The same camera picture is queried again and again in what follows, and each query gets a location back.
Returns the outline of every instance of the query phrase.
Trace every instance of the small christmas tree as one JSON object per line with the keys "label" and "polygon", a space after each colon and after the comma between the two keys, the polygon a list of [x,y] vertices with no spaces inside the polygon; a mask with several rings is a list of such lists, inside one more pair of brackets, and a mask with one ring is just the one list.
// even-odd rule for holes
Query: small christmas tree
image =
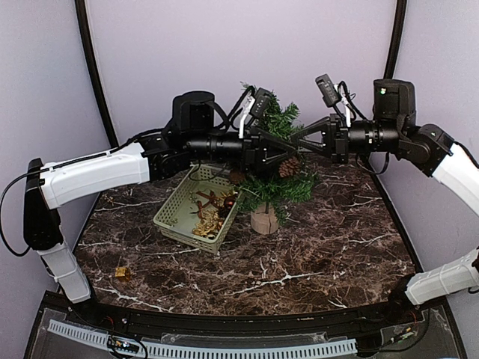
{"label": "small christmas tree", "polygon": [[[263,118],[254,126],[270,134],[288,141],[290,136],[302,128],[294,123],[299,116],[299,109],[293,102],[281,109],[278,97],[273,93]],[[286,212],[281,205],[284,201],[298,203],[311,198],[311,190],[316,182],[316,176],[305,170],[304,159],[293,157],[281,163],[275,173],[265,177],[248,175],[237,187],[245,191],[247,196],[242,203],[243,212],[253,212],[261,204],[266,208],[272,206],[280,224],[286,219]]]}

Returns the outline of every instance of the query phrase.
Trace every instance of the white backdrop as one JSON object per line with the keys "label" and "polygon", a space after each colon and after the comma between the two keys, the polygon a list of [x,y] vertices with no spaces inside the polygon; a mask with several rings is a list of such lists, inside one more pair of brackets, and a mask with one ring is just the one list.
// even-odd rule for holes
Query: white backdrop
{"label": "white backdrop", "polygon": [[329,110],[314,79],[328,73],[372,107],[395,1],[88,1],[107,103],[120,142],[164,125],[172,99],[209,90],[226,110],[240,82],[294,101],[301,121]]}

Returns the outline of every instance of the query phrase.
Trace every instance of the black cable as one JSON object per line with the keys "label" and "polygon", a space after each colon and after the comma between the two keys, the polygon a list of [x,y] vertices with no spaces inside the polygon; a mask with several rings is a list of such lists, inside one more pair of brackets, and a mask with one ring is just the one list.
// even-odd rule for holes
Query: black cable
{"label": "black cable", "polygon": [[338,85],[338,90],[339,90],[340,88],[343,88],[343,90],[344,90],[344,96],[346,97],[347,102],[349,102],[350,105],[351,105],[351,107],[354,109],[354,112],[355,112],[356,114],[358,114],[358,116],[359,116],[360,118],[362,118],[363,120],[368,121],[368,118],[367,118],[366,116],[364,116],[364,115],[362,114],[362,112],[359,111],[359,108],[357,108],[356,105],[354,104],[353,99],[352,99],[351,96],[350,96],[350,91],[349,91],[349,89],[347,88],[346,82],[341,81],[341,82],[339,83],[339,85]]}
{"label": "black cable", "polygon": [[106,104],[105,94],[103,92],[102,82],[100,80],[100,73],[98,72],[97,61],[95,60],[93,41],[91,40],[90,28],[88,26],[88,14],[85,0],[75,0],[76,18],[78,19],[78,26],[80,37],[82,39],[83,52],[90,75],[91,87],[97,101],[98,111],[102,118],[103,127],[108,137],[110,147],[118,146],[118,139],[113,127],[112,118]]}
{"label": "black cable", "polygon": [[222,169],[219,170],[219,172],[217,172],[214,176],[211,176],[210,178],[196,179],[196,178],[192,178],[192,174],[194,174],[194,173],[196,173],[196,172],[198,172],[198,171],[200,170],[201,162],[198,161],[198,167],[195,168],[193,171],[191,171],[191,172],[189,173],[188,178],[189,178],[191,181],[195,181],[195,182],[214,180],[217,176],[219,176],[220,174],[222,174],[223,172],[225,172],[227,166],[228,166],[228,163],[225,162],[225,164],[223,165]]}
{"label": "black cable", "polygon": [[47,172],[49,169],[48,168],[44,168],[43,170],[38,170],[38,171],[33,171],[33,172],[30,172],[30,173],[27,173],[27,174],[23,174],[22,176],[18,176],[16,179],[14,179],[12,182],[8,183],[7,187],[5,187],[5,189],[3,190],[3,192],[1,193],[1,197],[0,197],[0,237],[1,237],[1,240],[3,241],[3,244],[5,245],[5,247],[8,249],[8,251],[10,253],[12,253],[15,257],[23,257],[25,256],[28,251],[30,251],[30,246],[27,247],[27,249],[25,249],[23,252],[19,253],[19,252],[16,252],[13,250],[13,248],[8,244],[7,242],[7,239],[5,238],[5,234],[3,232],[3,226],[1,225],[1,208],[3,207],[3,201],[5,199],[5,195],[7,194],[8,190],[17,182],[19,182],[21,179],[27,177],[27,176],[30,176],[30,175],[35,175],[35,174],[41,174],[43,172]]}
{"label": "black cable", "polygon": [[360,167],[363,171],[366,171],[368,172],[369,174],[374,174],[376,176],[379,176],[380,174],[383,174],[385,173],[387,170],[388,170],[388,166],[389,166],[389,152],[386,152],[386,155],[385,155],[385,161],[384,161],[384,165],[382,166],[382,170],[380,172],[374,172],[374,171],[371,171],[370,169],[366,168],[365,166],[361,165],[358,161],[359,159],[359,156],[361,154],[360,153],[356,153],[356,157],[354,158],[355,161],[356,161],[356,164],[358,165],[358,167]]}
{"label": "black cable", "polygon": [[336,105],[333,105],[332,107],[336,111],[338,116],[341,117],[342,120],[346,120],[346,116],[344,116],[344,114],[341,111],[339,111],[339,108]]}
{"label": "black cable", "polygon": [[147,131],[143,131],[143,132],[140,132],[140,133],[137,133],[136,135],[134,135],[133,137],[131,138],[128,138],[126,140],[126,142],[116,148],[113,148],[110,150],[110,153],[115,153],[115,152],[118,152],[119,150],[122,150],[123,148],[125,148],[126,146],[129,146],[130,144],[132,144],[133,142],[136,142],[137,140],[141,139],[142,137],[146,136],[146,135],[152,135],[153,133],[160,133],[160,132],[163,132],[164,129],[149,129]]}
{"label": "black cable", "polygon": [[198,171],[200,170],[200,167],[201,167],[201,161],[198,160],[198,166],[197,166],[193,171],[191,171],[191,172],[189,173],[189,175],[188,175],[188,178],[189,178],[191,181],[198,181],[197,179],[193,179],[193,178],[192,178],[192,174],[198,172]]}
{"label": "black cable", "polygon": [[392,79],[399,54],[399,46],[403,35],[404,19],[406,18],[407,0],[397,0],[396,14],[392,27],[391,43],[389,44],[388,59],[384,69],[384,79]]}
{"label": "black cable", "polygon": [[385,343],[384,345],[380,346],[380,347],[377,347],[377,348],[372,348],[372,349],[361,349],[361,348],[358,348],[358,353],[370,353],[370,352],[379,352],[379,353],[400,353],[400,352],[405,352],[405,351],[408,351],[410,350],[411,348],[415,347],[416,345],[418,345],[422,340],[423,338],[426,336],[426,333],[427,331],[429,330],[429,326],[430,326],[430,320],[431,320],[431,308],[429,308],[429,310],[427,311],[427,319],[426,319],[426,325],[424,326],[424,330],[423,332],[421,333],[421,335],[418,336],[418,338],[415,340],[414,343],[402,348],[402,349],[386,349],[384,350],[384,348],[386,346],[389,346],[391,345],[392,343],[390,341],[388,341],[387,343]]}
{"label": "black cable", "polygon": [[113,329],[105,329],[105,328],[102,328],[102,327],[99,327],[97,325],[94,325],[94,324],[91,324],[90,322],[87,322],[86,320],[84,320],[82,318],[82,316],[80,316],[78,314],[78,312],[75,310],[75,308],[73,308],[73,306],[70,306],[70,309],[72,310],[72,312],[76,315],[76,317],[78,319],[80,319],[81,322],[83,322],[83,324],[87,325],[88,327],[92,327],[92,328],[95,328],[99,331],[106,331],[108,332],[108,334],[114,334],[114,335],[118,335],[119,337],[124,337],[124,338],[127,338],[127,339],[130,339],[130,340],[134,340],[135,342],[137,342],[144,350],[144,357],[143,359],[148,359],[148,350],[147,350],[147,347],[145,344],[143,344],[140,340],[134,338],[133,336],[129,335],[129,334],[126,334],[126,333],[121,333],[120,331],[114,331]]}
{"label": "black cable", "polygon": [[476,168],[479,168],[478,162],[476,161],[476,159],[474,158],[474,156],[472,155],[472,153],[469,151],[469,149],[468,149],[466,146],[464,146],[463,144],[461,144],[460,142],[454,141],[454,143],[455,143],[457,146],[461,147],[461,148],[464,150],[464,152],[466,153],[466,155],[469,157],[469,159],[471,160],[471,162],[474,164],[474,166],[476,166]]}
{"label": "black cable", "polygon": [[236,127],[234,125],[234,121],[236,120],[236,118],[241,114],[242,112],[242,108],[240,108],[230,119],[230,125],[233,129],[235,129],[236,131],[239,131],[240,129],[238,127]]}

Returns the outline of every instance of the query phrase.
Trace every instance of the brown marble surface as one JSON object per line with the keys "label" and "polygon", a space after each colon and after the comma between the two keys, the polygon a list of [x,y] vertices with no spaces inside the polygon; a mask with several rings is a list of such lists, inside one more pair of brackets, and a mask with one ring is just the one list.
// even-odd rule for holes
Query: brown marble surface
{"label": "brown marble surface", "polygon": [[[185,173],[107,191],[76,249],[101,302],[207,315],[271,315],[357,307],[387,299],[414,271],[370,177],[308,155],[312,199],[286,204],[277,233],[239,214],[217,256],[165,238],[153,217]],[[115,279],[127,266],[132,280]]]}

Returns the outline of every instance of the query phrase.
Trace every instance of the green basket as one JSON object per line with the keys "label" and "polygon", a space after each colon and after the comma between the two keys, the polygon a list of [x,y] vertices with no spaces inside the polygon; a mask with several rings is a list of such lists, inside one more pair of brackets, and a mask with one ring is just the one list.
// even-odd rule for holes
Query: green basket
{"label": "green basket", "polygon": [[221,191],[230,191],[233,185],[228,180],[228,174],[229,171],[222,171],[220,168],[209,165],[201,165],[199,170],[197,165],[194,166],[153,218],[153,222],[159,226],[162,235],[200,248],[203,251],[217,254],[219,246],[223,243],[226,233],[228,233],[238,213],[238,208],[243,200],[243,193],[240,192],[238,194],[236,203],[214,239],[196,236],[192,233],[199,218],[197,214],[192,213],[198,209],[191,202],[191,196],[195,194],[198,200],[205,204],[207,199],[197,196],[197,191],[202,191],[203,193],[214,191],[217,194]]}

